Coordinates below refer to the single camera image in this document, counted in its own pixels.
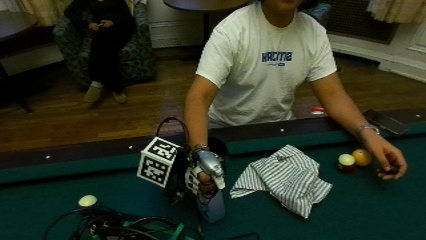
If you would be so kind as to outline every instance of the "fiducial marker cube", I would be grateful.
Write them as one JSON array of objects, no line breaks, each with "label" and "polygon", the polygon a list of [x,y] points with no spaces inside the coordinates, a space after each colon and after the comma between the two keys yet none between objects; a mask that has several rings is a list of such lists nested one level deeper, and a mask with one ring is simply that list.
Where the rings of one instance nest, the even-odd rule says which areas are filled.
[{"label": "fiducial marker cube", "polygon": [[142,151],[138,176],[166,187],[179,145],[156,137]]}]

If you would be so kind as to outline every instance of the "man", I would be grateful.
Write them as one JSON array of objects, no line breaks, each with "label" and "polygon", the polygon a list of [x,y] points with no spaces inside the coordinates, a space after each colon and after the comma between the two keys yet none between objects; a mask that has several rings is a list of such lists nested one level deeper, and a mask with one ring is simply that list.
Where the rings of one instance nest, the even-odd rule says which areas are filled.
[{"label": "man", "polygon": [[[384,180],[408,171],[401,151],[376,132],[345,92],[327,31],[299,9],[311,0],[263,0],[239,9],[207,43],[186,101],[190,145],[207,149],[210,127],[293,119],[295,90],[311,83],[328,115],[376,156]],[[399,172],[388,172],[392,165]],[[200,191],[215,188],[199,174]]]}]

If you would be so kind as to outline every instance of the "white t-shirt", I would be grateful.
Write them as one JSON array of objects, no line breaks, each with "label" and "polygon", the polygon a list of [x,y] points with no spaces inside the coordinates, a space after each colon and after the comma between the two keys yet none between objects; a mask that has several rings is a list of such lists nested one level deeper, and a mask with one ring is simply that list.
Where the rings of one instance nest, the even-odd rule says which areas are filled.
[{"label": "white t-shirt", "polygon": [[224,126],[289,120],[295,90],[336,72],[327,30],[305,13],[288,27],[267,20],[262,2],[235,11],[218,25],[196,74],[220,91],[210,118]]}]

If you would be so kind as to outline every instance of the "striped cloth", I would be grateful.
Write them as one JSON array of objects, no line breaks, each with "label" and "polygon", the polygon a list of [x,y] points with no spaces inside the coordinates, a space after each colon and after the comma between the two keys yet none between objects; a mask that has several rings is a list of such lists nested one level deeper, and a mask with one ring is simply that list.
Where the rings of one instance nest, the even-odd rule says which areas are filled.
[{"label": "striped cloth", "polygon": [[268,158],[250,164],[234,188],[232,198],[270,191],[282,204],[304,218],[312,205],[327,197],[332,184],[319,178],[320,164],[297,148],[287,145]]}]

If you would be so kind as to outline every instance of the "pool table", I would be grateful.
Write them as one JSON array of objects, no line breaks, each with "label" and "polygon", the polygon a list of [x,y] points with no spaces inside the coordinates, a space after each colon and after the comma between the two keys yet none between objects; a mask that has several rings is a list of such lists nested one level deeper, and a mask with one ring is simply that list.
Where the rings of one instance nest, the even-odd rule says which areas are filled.
[{"label": "pool table", "polygon": [[[204,239],[424,239],[426,236],[426,109],[384,111],[408,132],[383,135],[404,151],[409,171],[399,181],[376,176],[377,163],[343,173],[337,158],[361,148],[329,117],[248,125],[211,131],[211,146],[227,163],[227,216],[200,221],[195,197],[172,206],[164,189],[136,176],[140,151],[154,137],[86,143],[0,154],[2,239],[42,239],[54,219],[92,194],[102,204],[136,216],[164,216],[203,229]],[[180,134],[166,139],[182,144]],[[320,163],[320,178],[332,183],[308,219],[270,195],[238,199],[230,190],[251,162],[286,145]],[[62,221],[50,239],[69,239],[78,216]]]}]

